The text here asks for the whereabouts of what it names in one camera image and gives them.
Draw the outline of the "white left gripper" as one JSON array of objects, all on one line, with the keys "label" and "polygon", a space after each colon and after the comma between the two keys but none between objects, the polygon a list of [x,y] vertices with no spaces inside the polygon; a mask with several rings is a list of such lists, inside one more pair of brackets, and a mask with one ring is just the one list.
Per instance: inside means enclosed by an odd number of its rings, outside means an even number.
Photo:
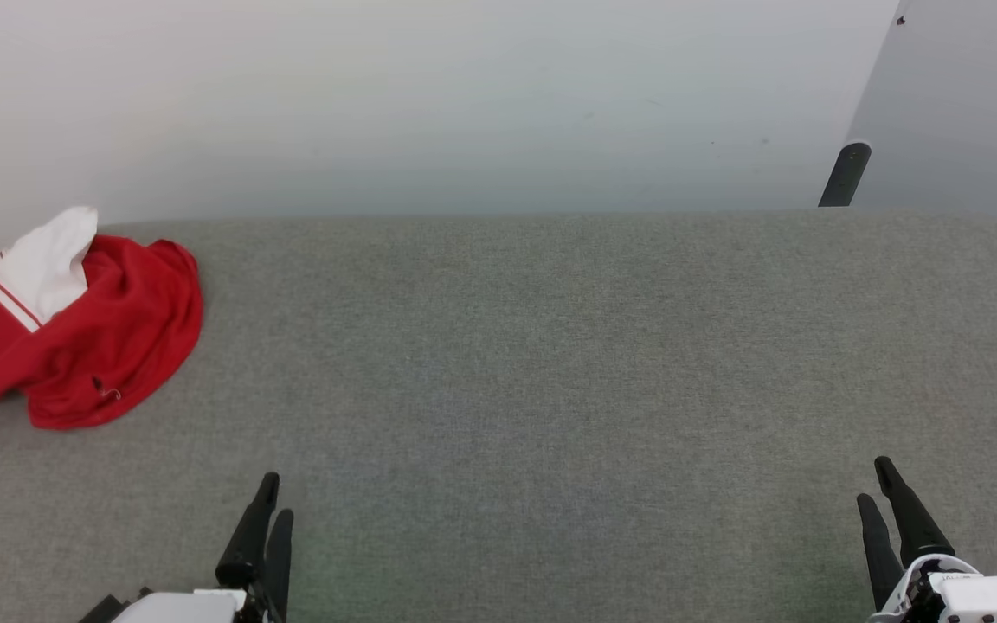
[{"label": "white left gripper", "polygon": [[[294,514],[276,514],[280,475],[269,471],[216,565],[219,587],[149,592],[115,615],[114,622],[287,622],[292,585]],[[260,582],[261,594],[248,588]]]}]

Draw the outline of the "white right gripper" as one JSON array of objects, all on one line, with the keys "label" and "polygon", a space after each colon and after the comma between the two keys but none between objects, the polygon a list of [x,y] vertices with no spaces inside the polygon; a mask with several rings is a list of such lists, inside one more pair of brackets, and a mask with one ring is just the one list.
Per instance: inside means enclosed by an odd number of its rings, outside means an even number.
[{"label": "white right gripper", "polygon": [[997,622],[997,575],[982,575],[956,555],[916,492],[889,457],[874,460],[899,534],[899,562],[889,527],[869,494],[856,497],[875,613],[871,622]]}]

